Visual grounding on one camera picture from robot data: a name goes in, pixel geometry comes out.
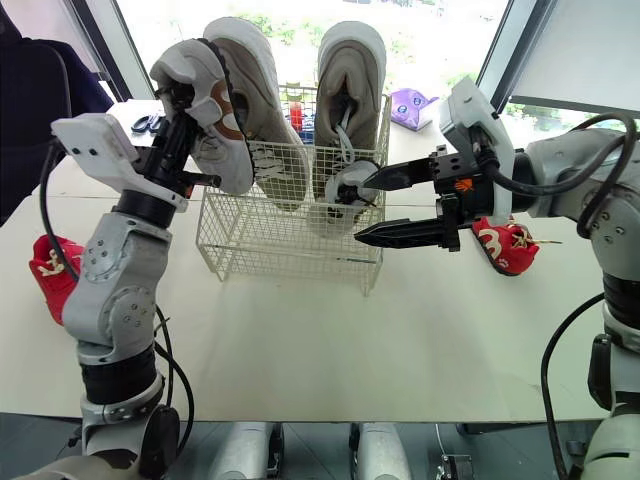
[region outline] purple object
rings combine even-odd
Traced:
[[[391,94],[391,121],[411,130],[420,130],[433,120],[434,103],[440,97],[426,98],[417,90],[403,88]]]

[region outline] floor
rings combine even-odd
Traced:
[[[72,420],[0,414],[0,480],[26,474],[57,455],[79,453],[66,447],[78,424]],[[597,423],[560,425],[563,440],[588,441]],[[173,465],[172,480],[206,479],[211,459],[229,432],[228,423],[197,422],[189,444]],[[414,480],[434,480],[440,447],[433,424],[397,424]],[[286,479],[349,479],[348,424],[291,423],[284,427]],[[481,435],[460,435],[441,424],[444,449],[471,455],[476,480],[556,479],[544,425],[519,426]]]

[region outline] orange label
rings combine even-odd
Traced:
[[[459,192],[466,193],[473,190],[473,180],[471,178],[461,178],[456,181],[455,189]]]

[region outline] red shoe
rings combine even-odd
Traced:
[[[57,238],[62,251],[75,271],[80,272],[84,247],[66,238]],[[69,272],[65,271],[62,263],[58,261],[58,256],[46,235],[40,237],[33,244],[33,260],[29,261],[29,268],[44,292],[51,316],[62,325],[62,307],[64,307],[64,302],[67,301],[76,283]]]
[[[504,275],[520,275],[540,250],[527,227],[515,223],[513,217],[507,225],[497,227],[489,225],[487,217],[483,217],[473,222],[471,229],[493,268]]]

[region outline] wire mesh basket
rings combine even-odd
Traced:
[[[316,198],[318,169],[342,151],[313,145],[315,88],[280,87],[280,100],[303,144],[251,141],[249,148],[254,155],[268,152],[289,164],[297,180],[281,182],[267,176],[242,196],[207,187],[198,249],[221,281],[232,273],[326,279],[357,283],[367,295],[382,266],[382,249],[357,242],[353,234],[384,221],[385,194],[379,192],[373,202],[356,207]],[[383,96],[376,148],[355,150],[358,160],[379,167],[387,164],[390,108],[389,98]]]

